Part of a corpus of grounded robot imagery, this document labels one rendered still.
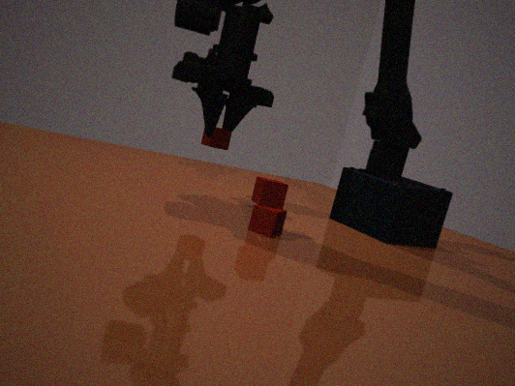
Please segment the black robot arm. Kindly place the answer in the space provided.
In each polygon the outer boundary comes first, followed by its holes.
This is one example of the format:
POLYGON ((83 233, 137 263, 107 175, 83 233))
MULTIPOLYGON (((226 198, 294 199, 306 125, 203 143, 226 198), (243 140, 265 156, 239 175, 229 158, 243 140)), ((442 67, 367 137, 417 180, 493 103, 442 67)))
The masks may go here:
MULTIPOLYGON (((260 0, 177 0, 175 27, 210 36, 218 31, 226 12, 221 38, 233 38, 255 47, 260 23, 273 15, 260 0), (243 2, 242 6, 237 6, 243 2)), ((372 139, 365 169, 358 171, 391 181, 407 182, 402 173, 409 148, 422 140, 412 122, 407 83, 409 47, 415 0, 385 0, 379 57, 379 79, 374 92, 365 93, 365 110, 372 139)))

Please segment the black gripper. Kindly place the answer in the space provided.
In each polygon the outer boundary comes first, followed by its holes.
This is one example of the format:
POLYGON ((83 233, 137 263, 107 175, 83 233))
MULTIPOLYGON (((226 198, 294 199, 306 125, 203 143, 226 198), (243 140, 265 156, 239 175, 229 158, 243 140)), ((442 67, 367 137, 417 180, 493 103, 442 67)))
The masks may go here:
POLYGON ((233 38, 220 38, 213 50, 217 52, 214 68, 179 60, 172 71, 172 77, 182 82, 198 82, 197 88, 192 89, 201 100, 205 133, 209 136, 214 133, 225 105, 222 129, 234 131, 253 107, 272 107, 274 101, 271 91, 251 86, 252 80, 248 79, 251 61, 258 59, 253 45, 233 38))

